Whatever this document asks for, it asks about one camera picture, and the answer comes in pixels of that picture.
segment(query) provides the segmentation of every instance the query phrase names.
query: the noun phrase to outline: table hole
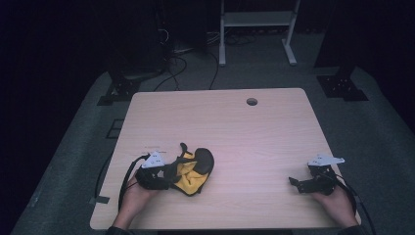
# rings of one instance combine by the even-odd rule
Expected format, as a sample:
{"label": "table hole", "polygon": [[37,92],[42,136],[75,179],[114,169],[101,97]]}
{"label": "table hole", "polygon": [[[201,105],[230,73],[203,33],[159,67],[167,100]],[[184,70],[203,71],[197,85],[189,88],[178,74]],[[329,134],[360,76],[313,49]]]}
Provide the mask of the table hole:
{"label": "table hole", "polygon": [[249,98],[247,100],[247,104],[250,105],[250,106],[255,106],[255,105],[258,104],[258,100],[256,98]]}

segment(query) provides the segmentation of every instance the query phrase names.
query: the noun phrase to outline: table top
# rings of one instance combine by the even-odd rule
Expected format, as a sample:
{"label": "table top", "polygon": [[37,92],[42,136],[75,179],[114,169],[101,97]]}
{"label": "table top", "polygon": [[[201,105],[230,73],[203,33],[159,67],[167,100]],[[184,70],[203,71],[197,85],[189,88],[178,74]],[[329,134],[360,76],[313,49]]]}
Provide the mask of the table top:
{"label": "table top", "polygon": [[[247,101],[256,100],[256,105]],[[136,229],[271,229],[336,226],[288,177],[311,178],[306,163],[332,156],[299,88],[143,92],[134,95],[90,225],[107,229],[121,182],[136,158],[161,152],[170,164],[180,143],[209,149],[214,169],[202,193],[160,192],[136,217]],[[338,174],[339,169],[333,165]]]}

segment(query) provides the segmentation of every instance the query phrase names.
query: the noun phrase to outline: gray carpet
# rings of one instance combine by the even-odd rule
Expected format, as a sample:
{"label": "gray carpet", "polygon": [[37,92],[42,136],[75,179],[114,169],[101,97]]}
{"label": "gray carpet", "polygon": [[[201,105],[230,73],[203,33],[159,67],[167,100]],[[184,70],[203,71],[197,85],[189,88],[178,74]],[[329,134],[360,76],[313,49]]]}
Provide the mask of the gray carpet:
{"label": "gray carpet", "polygon": [[[357,68],[351,79],[369,101],[345,102],[326,98],[317,74],[336,69],[314,69],[323,34],[295,34],[293,50],[298,60],[291,67],[281,45],[282,35],[259,36],[255,43],[227,47],[227,65],[219,68],[212,89],[300,87],[306,92],[332,153],[346,159],[340,169],[359,193],[378,234],[412,234],[415,230],[415,137],[376,81]],[[217,46],[209,48],[218,54]],[[216,70],[210,54],[183,55],[187,68],[177,75],[180,90],[206,90]],[[183,63],[172,60],[171,70]],[[169,77],[165,73],[142,83],[140,91],[153,91]],[[115,147],[106,138],[116,118],[124,118],[128,102],[97,106],[111,83],[107,73],[97,78],[85,97],[32,200],[12,234],[104,234],[94,231],[89,220],[91,198],[99,172]],[[174,80],[158,91],[175,90]],[[362,215],[363,224],[368,227]],[[294,230],[294,234],[336,234],[338,229]]]}

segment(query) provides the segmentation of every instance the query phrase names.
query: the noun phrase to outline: dark background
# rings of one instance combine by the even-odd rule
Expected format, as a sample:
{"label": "dark background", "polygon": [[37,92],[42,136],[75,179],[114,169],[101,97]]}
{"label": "dark background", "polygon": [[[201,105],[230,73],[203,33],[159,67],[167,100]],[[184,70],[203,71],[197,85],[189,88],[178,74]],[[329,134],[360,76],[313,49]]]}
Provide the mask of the dark background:
{"label": "dark background", "polygon": [[[134,13],[125,12],[131,9],[128,6],[149,2],[159,7],[156,24],[169,27],[172,37],[204,47],[201,38],[205,31],[218,31],[218,0],[1,2],[0,233],[9,233],[24,210],[85,94],[107,70],[107,56],[120,51],[124,63],[149,61],[142,60],[142,47],[132,44],[133,48],[124,48],[128,45],[125,40],[146,40],[149,37],[142,35],[154,31],[143,26],[145,23],[139,25],[152,20],[137,20]],[[292,2],[245,0],[239,5],[240,1],[229,0],[227,7],[282,10],[290,9]],[[303,0],[296,32],[326,31],[316,66],[338,66],[345,55],[352,58],[376,78],[385,96],[415,130],[414,10],[409,0]],[[141,29],[131,31],[134,24]],[[137,54],[132,52],[143,57],[134,59]]]}

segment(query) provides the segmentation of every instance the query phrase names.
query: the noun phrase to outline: sleeve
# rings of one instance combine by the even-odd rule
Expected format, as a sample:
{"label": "sleeve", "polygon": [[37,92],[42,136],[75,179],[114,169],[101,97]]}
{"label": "sleeve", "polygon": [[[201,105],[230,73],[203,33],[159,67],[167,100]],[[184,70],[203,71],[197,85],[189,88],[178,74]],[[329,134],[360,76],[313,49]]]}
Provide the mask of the sleeve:
{"label": "sleeve", "polygon": [[111,226],[108,230],[106,235],[130,235],[129,232],[122,230],[120,228],[117,227],[113,227]]}
{"label": "sleeve", "polygon": [[338,235],[369,235],[369,233],[362,225],[356,225],[341,230]]}

